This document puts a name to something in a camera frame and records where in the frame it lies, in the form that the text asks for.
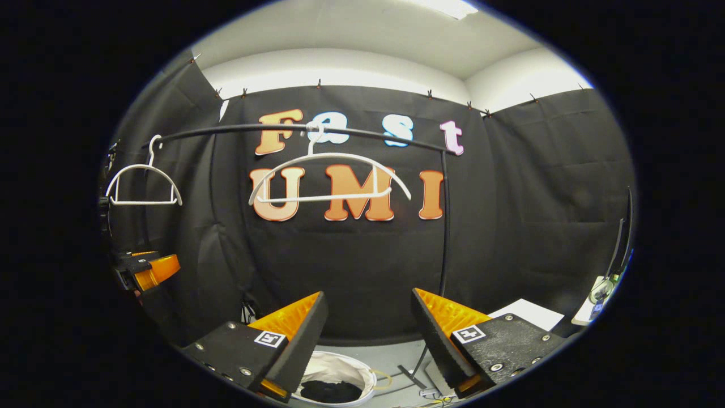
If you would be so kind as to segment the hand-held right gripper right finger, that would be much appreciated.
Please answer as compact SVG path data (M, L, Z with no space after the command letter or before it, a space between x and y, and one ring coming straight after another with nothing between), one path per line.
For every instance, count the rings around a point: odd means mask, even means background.
M412 289L411 308L440 374L462 400L521 376L565 343L515 313L490 317L420 288Z

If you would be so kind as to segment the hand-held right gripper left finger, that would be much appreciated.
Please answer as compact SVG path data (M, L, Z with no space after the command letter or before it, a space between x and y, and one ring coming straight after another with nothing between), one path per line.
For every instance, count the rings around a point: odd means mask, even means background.
M301 383L329 314L323 291L252 323L225 322L180 352L233 387L287 403Z

